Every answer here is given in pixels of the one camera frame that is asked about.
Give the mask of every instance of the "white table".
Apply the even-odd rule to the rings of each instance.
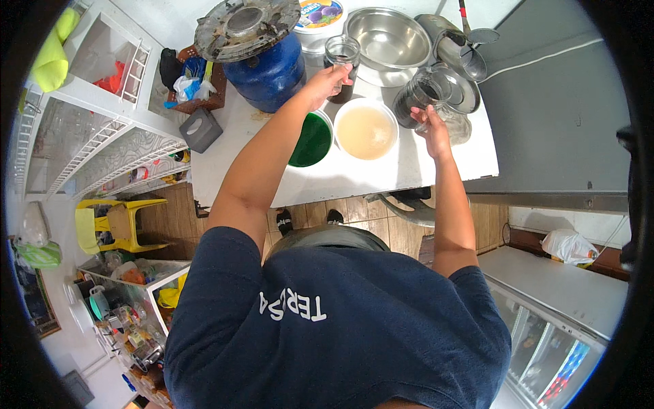
[[[319,68],[307,61],[307,75]],[[354,84],[354,94],[383,101],[391,107],[401,88],[380,88],[361,78]],[[249,105],[236,89],[227,83],[225,107],[212,114],[224,130],[223,134],[202,154],[191,152],[191,173],[194,198],[202,206],[211,206],[227,170],[236,155],[266,123],[267,114]],[[332,120],[342,105],[325,102],[323,110]],[[474,114],[470,140],[452,148],[463,180],[499,174],[491,125],[483,101]],[[396,148],[372,161],[356,160],[343,154],[334,143],[327,156],[307,168],[287,166],[273,207],[319,202],[360,196],[363,194],[424,187],[434,184],[434,161],[427,154],[424,139],[413,130],[400,126]]]

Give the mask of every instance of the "hand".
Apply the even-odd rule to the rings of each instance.
[[[307,84],[302,87],[297,96],[309,104],[309,112],[320,108],[327,97],[338,94],[334,87],[339,81],[343,85],[352,85],[354,82],[347,77],[352,71],[352,64],[332,65],[318,71]]]
[[[425,132],[416,133],[427,141],[429,156],[438,159],[443,155],[452,154],[447,127],[432,105],[427,105],[427,110],[411,107],[411,118],[427,125]]]

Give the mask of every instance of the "gray tissue box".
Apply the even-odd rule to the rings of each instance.
[[[222,128],[206,108],[198,108],[179,127],[186,144],[197,153],[202,153],[222,135]]]

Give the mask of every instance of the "green liquid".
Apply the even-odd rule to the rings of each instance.
[[[332,146],[332,133],[329,125],[316,114],[309,113],[304,118],[300,139],[290,156],[288,164],[296,168],[306,168],[322,160]]]

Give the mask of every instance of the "sneaker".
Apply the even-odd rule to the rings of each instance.
[[[282,237],[291,233],[293,230],[293,222],[290,220],[290,213],[286,208],[277,209],[277,228],[282,234]]]
[[[336,209],[329,210],[327,213],[327,224],[343,224],[343,215]]]

